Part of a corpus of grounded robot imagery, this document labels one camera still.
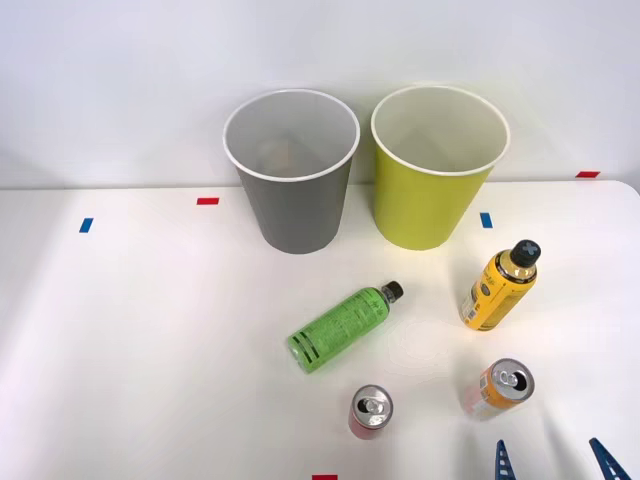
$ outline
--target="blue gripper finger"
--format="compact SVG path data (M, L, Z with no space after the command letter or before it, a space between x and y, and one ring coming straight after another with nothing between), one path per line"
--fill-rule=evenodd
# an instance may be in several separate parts
M627 472L620 466L616 459L604 448L597 438L589 440L589 445L598 460L600 470L606 480L631 480Z
M500 440L496 447L496 480L516 480L516 475L511 468L511 461L507 453L507 447Z

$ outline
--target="cup rim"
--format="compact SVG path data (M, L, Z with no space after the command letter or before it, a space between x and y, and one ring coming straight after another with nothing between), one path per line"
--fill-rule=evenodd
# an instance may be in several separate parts
M483 103L486 107L489 107L489 109L493 113L495 113L496 116L502 122L502 125L503 125L503 127L505 129L505 133L506 133L504 147L503 147L502 151L500 152L500 154L494 160L492 160L491 162L487 163L486 165L483 165L482 167L474 168L472 170L465 170L463 172L441 172L441 171L438 171L438 170L429 170L428 168L418 167L417 165L409 163L406 160L402 160L400 157L395 155L391 150L389 150L385 146L385 144L380 140L380 137L378 137L378 132L376 131L376 117L378 115L378 112L380 111L380 108L384 105L385 102L387 102L387 100L391 99L392 97L395 97L396 95L400 95L400 94L405 93L405 92L410 91L410 90L426 90L426 89L452 90L454 92L458 92L458 93L461 93L463 95L467 95L467 96L473 98L474 100L478 100L480 103ZM384 151L384 153L386 153L390 158L392 158L393 160L395 160L399 164L404 165L405 167L408 167L408 168L410 168L412 170L415 170L417 172L427 173L429 175L438 175L438 176L441 176L441 177L465 177L465 176L474 175L476 173L480 173L480 172L483 172L483 171L488 170L490 168L493 168L504 157L505 153L509 149L509 145L511 144L511 130L509 129L509 124L507 123L507 120L504 117L504 115L502 114L502 112L500 112L500 110L498 110L498 108L495 105L493 105L488 100L482 98L480 95L477 95L477 94L475 94L473 92L470 92L468 90L465 90L463 88L454 87L454 86L451 86L451 85L412 85L412 86L404 87L404 88L401 88L400 90L396 90L394 92L391 92L389 95L387 95L382 100L380 100L380 102L378 102L378 105L376 105L376 108L373 111L373 115L371 115L371 133L373 134L373 138L376 141L376 145L378 145Z
M349 114L349 116L353 120L353 123L356 126L356 134L355 134L355 139L354 139L354 142L353 142L353 146L351 147L351 149L345 155L344 158L342 158L339 162L336 162L335 164L333 164L329 168L326 168L326 169L321 170L319 172L313 173L311 175L304 175L302 177L273 177L271 175L264 175L262 173L259 173L259 172L256 172L254 170L251 170L247 166L245 166L242 163L240 163L233 156L233 154L231 153L231 150L229 149L229 145L227 144L227 132L228 132L228 129L229 129L229 125L231 124L233 119L236 117L236 115L238 113L240 113L241 110L243 110L244 108L246 108L247 106L249 106L250 104L252 104L254 102L262 100L265 97L270 97L272 95L278 95L278 94L281 94L281 93L310 93L310 94L313 94L313 95L318 95L318 96L325 97L325 98L337 103L344 110L346 110L346 112ZM224 128L222 130L222 146L224 148L225 153L227 154L227 158L229 158L231 160L231 162L237 168L242 170L243 172L248 173L252 177L257 177L257 178L260 178L262 180L267 180L267 181L270 181L270 182L281 182L281 183L304 182L306 180L313 180L315 178L319 178L319 177L323 177L325 175L328 175L329 173L331 173L331 172L339 169L340 167L342 167L345 163L347 163L351 159L351 157L353 157L353 154L355 153L356 148L358 148L359 143L360 143L360 122L358 122L358 118L356 117L356 114L353 113L353 110L351 110L351 108L349 108L349 106L346 103L344 103L342 100L340 100L340 99L338 99L338 98L336 98L336 97L334 97L332 95L329 95L328 93L320 92L318 90L311 90L311 89L308 89L308 88L283 88L283 89L279 89L279 90L272 90L272 91L260 94L258 96L255 96L253 98L250 98L249 100L247 100L246 102L241 104L239 107L237 107L231 113L231 115L229 115L229 118L225 122Z

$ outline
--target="black can cap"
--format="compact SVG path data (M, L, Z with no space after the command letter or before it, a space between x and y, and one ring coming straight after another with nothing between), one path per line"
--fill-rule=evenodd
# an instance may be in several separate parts
M540 245L533 240L520 240L511 250L509 257L519 267L529 268L536 264L540 253Z
M391 294L393 295L393 300L390 299L390 302L393 303L396 300L398 300L402 295L404 295L404 290L402 290L402 287L400 286L400 284L396 281L393 282L389 282L387 283L384 287L382 288L386 288L388 289Z

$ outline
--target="bottle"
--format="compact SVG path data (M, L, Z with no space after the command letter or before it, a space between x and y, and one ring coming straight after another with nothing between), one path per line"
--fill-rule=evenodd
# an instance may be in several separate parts
M389 316L389 306L403 295L398 282L379 290L363 288L287 338L300 367L311 373Z
M520 240L512 250L493 256L462 303L464 323L481 331L498 325L536 282L540 253L536 242Z

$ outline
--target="gray paper cup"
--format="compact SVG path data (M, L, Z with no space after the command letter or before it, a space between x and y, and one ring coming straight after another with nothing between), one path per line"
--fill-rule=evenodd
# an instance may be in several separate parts
M349 107L313 90L267 93L231 114L224 148L271 246L310 253L333 240L359 140Z

